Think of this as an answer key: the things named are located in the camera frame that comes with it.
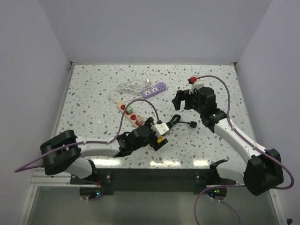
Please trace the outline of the yellow cube socket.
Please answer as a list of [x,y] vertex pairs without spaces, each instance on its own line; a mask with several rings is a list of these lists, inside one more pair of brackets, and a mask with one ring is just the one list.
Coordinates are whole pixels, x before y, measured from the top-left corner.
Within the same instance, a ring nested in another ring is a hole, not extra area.
[[161,143],[164,140],[164,137],[160,137],[157,139],[157,143]]

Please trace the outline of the pink brown USB charger plug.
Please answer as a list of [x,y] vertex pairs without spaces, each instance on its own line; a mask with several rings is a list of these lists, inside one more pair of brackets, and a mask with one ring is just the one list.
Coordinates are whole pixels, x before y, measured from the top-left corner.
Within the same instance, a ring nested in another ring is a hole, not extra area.
[[143,124],[144,120],[143,120],[143,117],[141,115],[137,115],[135,117],[135,121],[136,123],[138,123],[139,125]]

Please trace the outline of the green USB charger plug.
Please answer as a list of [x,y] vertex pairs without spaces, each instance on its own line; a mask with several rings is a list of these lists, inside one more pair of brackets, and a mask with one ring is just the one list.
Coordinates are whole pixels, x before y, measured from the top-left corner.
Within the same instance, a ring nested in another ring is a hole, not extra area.
[[133,108],[132,108],[132,106],[128,106],[128,107],[127,107],[127,110],[126,110],[126,114],[130,115],[130,114],[132,114],[132,113],[133,113]]

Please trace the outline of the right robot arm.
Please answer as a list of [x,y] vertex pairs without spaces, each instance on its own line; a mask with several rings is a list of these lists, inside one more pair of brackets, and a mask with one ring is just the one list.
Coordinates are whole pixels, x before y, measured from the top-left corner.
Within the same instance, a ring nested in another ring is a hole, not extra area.
[[218,108],[212,88],[179,90],[172,100],[176,110],[180,109],[182,101],[185,102],[185,110],[193,109],[199,113],[202,124],[224,139],[246,164],[244,171],[217,166],[209,172],[212,183],[220,184],[224,179],[230,179],[244,184],[255,196],[283,183],[279,152],[275,149],[267,150],[236,127],[227,114]]

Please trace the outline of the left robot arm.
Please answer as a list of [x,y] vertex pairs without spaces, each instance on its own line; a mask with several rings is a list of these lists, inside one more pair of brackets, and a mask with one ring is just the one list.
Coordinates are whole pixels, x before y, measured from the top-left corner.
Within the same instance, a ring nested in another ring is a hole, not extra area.
[[171,126],[170,122],[154,123],[150,117],[131,132],[124,132],[107,141],[76,136],[73,130],[67,130],[40,146],[45,174],[51,176],[66,172],[92,184],[97,179],[97,172],[95,164],[88,157],[120,158],[145,146],[157,151],[167,144],[164,135]]

